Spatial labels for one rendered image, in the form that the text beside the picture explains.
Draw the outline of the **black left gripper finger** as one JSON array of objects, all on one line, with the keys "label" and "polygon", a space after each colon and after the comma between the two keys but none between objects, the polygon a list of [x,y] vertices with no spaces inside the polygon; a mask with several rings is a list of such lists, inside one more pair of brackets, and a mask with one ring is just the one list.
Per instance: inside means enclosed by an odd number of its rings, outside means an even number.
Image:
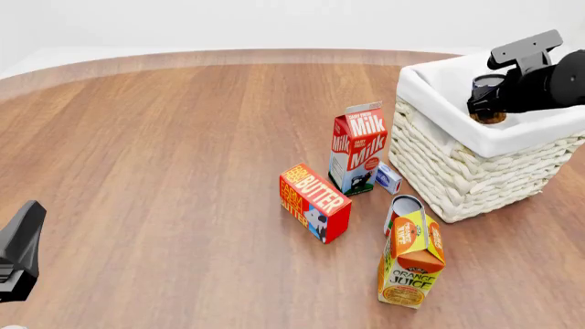
[{"label": "black left gripper finger", "polygon": [[47,211],[36,200],[27,201],[0,229],[0,260],[16,270],[38,271],[40,232]]}]

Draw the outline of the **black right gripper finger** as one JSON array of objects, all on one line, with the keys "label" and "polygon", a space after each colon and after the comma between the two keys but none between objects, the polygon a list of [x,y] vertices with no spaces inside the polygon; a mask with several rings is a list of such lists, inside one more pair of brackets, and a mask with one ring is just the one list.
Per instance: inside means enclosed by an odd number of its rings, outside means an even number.
[{"label": "black right gripper finger", "polygon": [[479,114],[481,111],[514,113],[512,89],[505,87],[478,87],[472,90],[467,101],[469,114]]}]

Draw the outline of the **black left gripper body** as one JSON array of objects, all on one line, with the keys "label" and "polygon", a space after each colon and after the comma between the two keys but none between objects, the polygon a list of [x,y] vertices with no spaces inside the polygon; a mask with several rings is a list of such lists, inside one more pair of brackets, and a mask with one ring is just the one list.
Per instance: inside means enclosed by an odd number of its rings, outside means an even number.
[{"label": "black left gripper body", "polygon": [[0,259],[0,302],[26,301],[37,282],[27,268]]}]

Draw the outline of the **dark tin with brown base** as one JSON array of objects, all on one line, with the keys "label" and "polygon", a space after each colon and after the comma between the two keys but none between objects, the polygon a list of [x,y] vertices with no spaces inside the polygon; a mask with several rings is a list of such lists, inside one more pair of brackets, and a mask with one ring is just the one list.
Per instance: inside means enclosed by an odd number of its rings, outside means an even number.
[{"label": "dark tin with brown base", "polygon": [[506,114],[487,107],[496,98],[497,87],[505,80],[502,74],[487,74],[473,79],[471,97],[467,101],[470,117],[482,124],[496,124],[506,119]]}]

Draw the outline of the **white cloth basket liner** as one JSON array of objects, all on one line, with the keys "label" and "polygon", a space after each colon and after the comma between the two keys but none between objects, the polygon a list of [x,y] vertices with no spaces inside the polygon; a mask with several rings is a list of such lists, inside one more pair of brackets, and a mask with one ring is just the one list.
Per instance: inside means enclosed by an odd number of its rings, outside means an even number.
[{"label": "white cloth basket liner", "polygon": [[483,158],[516,153],[585,131],[585,106],[507,114],[482,125],[469,117],[472,81],[489,73],[489,51],[402,68],[397,95]]}]

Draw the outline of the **woven white wicker basket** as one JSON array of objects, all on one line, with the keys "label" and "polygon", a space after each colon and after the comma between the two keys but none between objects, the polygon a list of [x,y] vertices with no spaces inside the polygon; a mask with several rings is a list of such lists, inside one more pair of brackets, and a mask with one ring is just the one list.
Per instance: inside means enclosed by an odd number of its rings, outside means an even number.
[{"label": "woven white wicker basket", "polygon": [[446,223],[538,194],[585,144],[585,131],[516,153],[483,158],[401,98],[388,158]]}]

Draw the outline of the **grey plate on black stalk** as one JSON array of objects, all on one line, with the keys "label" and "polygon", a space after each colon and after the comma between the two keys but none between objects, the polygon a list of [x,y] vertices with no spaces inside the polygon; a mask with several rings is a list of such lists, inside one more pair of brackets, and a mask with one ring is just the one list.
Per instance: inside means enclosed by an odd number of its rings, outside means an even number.
[{"label": "grey plate on black stalk", "polygon": [[549,51],[560,46],[563,39],[557,29],[526,37],[494,48],[487,61],[491,70],[516,65],[522,75],[546,68],[552,64]]}]

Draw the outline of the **small blue and white box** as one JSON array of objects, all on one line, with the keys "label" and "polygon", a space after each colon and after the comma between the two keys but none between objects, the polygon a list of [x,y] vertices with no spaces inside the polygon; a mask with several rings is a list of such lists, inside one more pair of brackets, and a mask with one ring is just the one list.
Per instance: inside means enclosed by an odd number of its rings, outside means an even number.
[{"label": "small blue and white box", "polygon": [[379,163],[376,182],[385,188],[391,195],[395,195],[400,190],[402,177],[386,164]]}]

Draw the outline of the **tin with white red label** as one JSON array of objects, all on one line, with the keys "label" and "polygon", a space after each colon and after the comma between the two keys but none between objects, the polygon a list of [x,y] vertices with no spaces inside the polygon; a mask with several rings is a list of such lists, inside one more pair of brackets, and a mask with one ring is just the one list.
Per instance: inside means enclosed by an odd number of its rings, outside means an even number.
[{"label": "tin with white red label", "polygon": [[408,214],[415,213],[416,211],[424,214],[423,204],[415,196],[395,196],[390,202],[388,215],[384,224],[385,236],[389,236],[392,225],[396,218],[407,216]]}]

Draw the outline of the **red and white milk carton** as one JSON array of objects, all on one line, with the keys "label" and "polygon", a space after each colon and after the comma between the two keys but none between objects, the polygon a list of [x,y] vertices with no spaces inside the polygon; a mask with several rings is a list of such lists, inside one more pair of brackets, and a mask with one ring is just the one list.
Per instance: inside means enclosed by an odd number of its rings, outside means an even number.
[{"label": "red and white milk carton", "polygon": [[342,194],[374,188],[387,139],[380,101],[350,106],[335,117],[328,175]]}]

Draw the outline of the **yellow orange juice carton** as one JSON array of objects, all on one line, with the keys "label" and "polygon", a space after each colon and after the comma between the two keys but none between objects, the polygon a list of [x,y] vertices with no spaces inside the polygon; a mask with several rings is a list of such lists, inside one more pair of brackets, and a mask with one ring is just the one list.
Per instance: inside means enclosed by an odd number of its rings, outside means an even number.
[{"label": "yellow orange juice carton", "polygon": [[378,265],[378,300],[419,309],[445,265],[436,221],[422,210],[395,218]]}]

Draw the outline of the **red and orange butter box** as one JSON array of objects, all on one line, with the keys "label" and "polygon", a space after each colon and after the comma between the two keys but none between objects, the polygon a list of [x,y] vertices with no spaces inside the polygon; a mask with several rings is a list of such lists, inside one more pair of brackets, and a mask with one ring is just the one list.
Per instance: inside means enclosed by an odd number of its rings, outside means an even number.
[{"label": "red and orange butter box", "polygon": [[352,202],[306,164],[280,175],[281,205],[322,243],[339,238],[348,228]]}]

